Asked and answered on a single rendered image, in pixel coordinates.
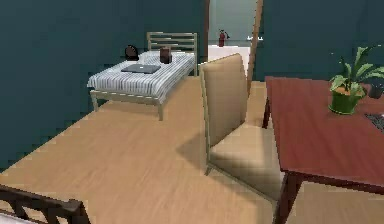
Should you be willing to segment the brown wooden room door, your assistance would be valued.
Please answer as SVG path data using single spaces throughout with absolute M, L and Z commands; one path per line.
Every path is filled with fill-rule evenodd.
M 253 74 L 254 74 L 255 56 L 256 56 L 256 49 L 257 49 L 257 45 L 258 45 L 258 35 L 259 35 L 261 17 L 262 17 L 262 12 L 263 12 L 263 1 L 264 0 L 257 0 L 257 5 L 256 5 L 256 9 L 255 9 L 256 14 L 254 17 L 254 25 L 253 25 L 253 31 L 252 31 L 252 40 L 251 40 L 248 70 L 247 70 L 247 92 L 248 92 L 248 96 L 250 95 L 252 78 L 253 78 Z

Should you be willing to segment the red wooden table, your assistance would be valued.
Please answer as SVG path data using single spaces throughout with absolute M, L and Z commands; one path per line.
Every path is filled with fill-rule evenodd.
M 263 125 L 273 122 L 284 173 L 273 224 L 285 224 L 304 181 L 384 195 L 384 134 L 367 113 L 384 113 L 384 99 L 364 98 L 355 113 L 328 109 L 329 83 L 267 77 Z

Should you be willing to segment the green potted house plant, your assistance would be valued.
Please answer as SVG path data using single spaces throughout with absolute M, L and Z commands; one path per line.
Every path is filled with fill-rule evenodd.
M 355 60 L 347 63 L 340 57 L 342 70 L 330 79 L 331 103 L 328 108 L 337 114 L 352 115 L 358 102 L 367 95 L 362 82 L 369 78 L 384 79 L 384 66 L 367 62 L 369 52 L 379 45 L 358 47 Z

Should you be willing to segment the white counter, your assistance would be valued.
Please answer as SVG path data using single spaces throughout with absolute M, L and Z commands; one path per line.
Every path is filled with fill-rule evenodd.
M 218 45 L 208 46 L 208 60 L 222 58 L 235 53 L 239 53 L 242 56 L 244 69 L 247 70 L 248 63 L 249 63 L 249 55 L 250 55 L 249 47 L 239 47 L 239 46 L 219 47 Z

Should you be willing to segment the striped bed with slatted headboard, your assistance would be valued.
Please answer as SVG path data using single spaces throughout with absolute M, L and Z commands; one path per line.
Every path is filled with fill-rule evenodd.
M 197 75 L 198 34 L 148 32 L 148 50 L 139 55 L 138 61 L 127 61 L 92 75 L 87 83 L 94 110 L 98 100 L 142 103 L 158 108 L 163 120 L 163 105 L 177 84 L 191 72 Z M 172 62 L 160 62 L 160 49 L 170 47 Z M 132 64 L 159 65 L 153 74 L 122 72 Z

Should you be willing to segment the dark grey cup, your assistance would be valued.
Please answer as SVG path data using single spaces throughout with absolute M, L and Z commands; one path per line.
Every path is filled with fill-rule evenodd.
M 368 96 L 373 99 L 379 99 L 384 92 L 383 84 L 372 84 Z

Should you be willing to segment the red bottle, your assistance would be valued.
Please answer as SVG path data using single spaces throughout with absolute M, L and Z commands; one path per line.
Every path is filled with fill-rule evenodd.
M 230 36 L 228 35 L 228 33 L 224 29 L 220 29 L 219 32 L 220 32 L 220 34 L 219 34 L 218 46 L 223 47 L 225 45 L 225 41 L 228 40 L 230 38 Z

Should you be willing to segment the dark patterned flat object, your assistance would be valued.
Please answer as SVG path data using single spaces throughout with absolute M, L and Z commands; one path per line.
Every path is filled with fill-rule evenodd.
M 384 134 L 384 115 L 382 114 L 366 114 L 366 118 L 368 118 L 371 123 Z

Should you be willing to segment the dark grey laptop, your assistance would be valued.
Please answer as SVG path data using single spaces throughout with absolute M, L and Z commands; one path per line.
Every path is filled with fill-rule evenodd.
M 132 64 L 122 69 L 122 72 L 153 74 L 160 69 L 159 65 Z

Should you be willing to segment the dark round ball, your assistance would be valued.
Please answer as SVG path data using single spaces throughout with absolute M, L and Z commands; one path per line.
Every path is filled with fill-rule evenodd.
M 128 45 L 125 48 L 125 59 L 127 61 L 138 61 L 139 60 L 138 50 L 135 46 Z

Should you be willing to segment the beige upholstered chair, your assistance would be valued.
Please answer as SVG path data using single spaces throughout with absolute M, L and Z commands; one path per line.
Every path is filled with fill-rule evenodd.
M 199 65 L 207 169 L 215 169 L 276 201 L 280 171 L 274 130 L 248 124 L 247 77 L 238 53 Z

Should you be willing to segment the dark brown box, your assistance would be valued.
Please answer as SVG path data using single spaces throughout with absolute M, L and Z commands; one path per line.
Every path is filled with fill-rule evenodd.
M 172 52 L 170 47 L 162 47 L 160 49 L 160 62 L 163 64 L 172 62 Z

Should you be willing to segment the dark brown wooden furniture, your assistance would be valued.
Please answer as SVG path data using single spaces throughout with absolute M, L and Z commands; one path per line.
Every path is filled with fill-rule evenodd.
M 68 224 L 91 224 L 83 202 L 76 199 L 62 201 L 0 184 L 0 201 L 12 208 L 12 212 L 0 209 L 0 214 L 34 224 L 60 224 L 58 218 L 65 219 Z M 29 217 L 26 208 L 40 211 L 46 221 Z

